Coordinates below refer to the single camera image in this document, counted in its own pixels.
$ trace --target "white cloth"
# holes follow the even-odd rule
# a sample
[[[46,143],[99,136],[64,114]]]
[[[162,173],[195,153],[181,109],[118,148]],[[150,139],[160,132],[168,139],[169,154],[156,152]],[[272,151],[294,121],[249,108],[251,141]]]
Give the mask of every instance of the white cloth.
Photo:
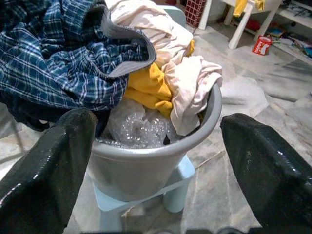
[[[209,91],[218,82],[222,86],[222,67],[202,56],[171,60],[165,66],[165,80],[173,93],[170,119],[176,132],[185,136],[200,125],[197,116],[207,106]]]
[[[185,136],[200,125],[197,114],[207,106],[208,93],[218,81],[222,67],[202,56],[185,57],[192,33],[183,28],[150,0],[106,0],[111,20],[119,25],[142,30],[153,44],[155,63],[165,74],[173,93],[170,115],[179,135]]]
[[[150,0],[106,0],[112,22],[142,30],[153,44],[159,68],[189,52],[193,35]]]

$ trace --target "red can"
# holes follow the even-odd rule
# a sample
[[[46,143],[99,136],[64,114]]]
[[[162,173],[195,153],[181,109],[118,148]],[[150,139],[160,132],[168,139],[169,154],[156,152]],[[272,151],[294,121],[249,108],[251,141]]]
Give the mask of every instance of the red can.
[[[259,55],[266,55],[269,52],[269,47],[272,45],[272,40],[265,36],[259,36],[257,43],[253,47],[253,52]]]

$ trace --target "red container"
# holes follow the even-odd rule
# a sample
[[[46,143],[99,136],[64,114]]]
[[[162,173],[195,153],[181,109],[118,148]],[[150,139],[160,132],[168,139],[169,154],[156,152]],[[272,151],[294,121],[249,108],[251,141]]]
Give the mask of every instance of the red container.
[[[259,36],[257,43],[253,47],[253,52],[259,55],[266,55],[269,52],[269,47],[272,45],[272,40],[265,36]]]
[[[206,0],[187,0],[185,16],[188,25],[198,27],[205,4]]]

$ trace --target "blue plastic stool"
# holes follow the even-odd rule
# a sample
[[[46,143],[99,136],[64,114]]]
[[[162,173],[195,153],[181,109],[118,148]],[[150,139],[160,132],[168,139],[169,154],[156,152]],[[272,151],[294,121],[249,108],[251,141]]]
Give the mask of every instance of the blue plastic stool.
[[[124,202],[116,200],[101,192],[94,184],[97,205],[101,212],[99,230],[101,232],[121,232],[121,212],[132,206],[140,204],[151,198],[164,194],[164,206],[172,212],[177,213],[183,210],[187,190],[195,168],[187,156],[180,161],[177,168],[172,172],[167,184],[153,196],[140,201]]]

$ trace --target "dark cloth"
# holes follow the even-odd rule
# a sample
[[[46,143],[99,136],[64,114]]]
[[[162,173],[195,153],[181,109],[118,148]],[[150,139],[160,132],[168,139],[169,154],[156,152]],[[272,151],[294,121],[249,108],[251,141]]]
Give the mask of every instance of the dark cloth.
[[[8,111],[17,122],[40,132],[48,129],[50,125],[49,123],[42,124],[39,120],[56,123],[63,114],[70,111],[69,109],[51,108],[31,103],[4,92],[0,93],[0,102],[7,104]],[[93,113],[98,119],[95,137],[100,137],[107,125],[110,110],[93,111]]]

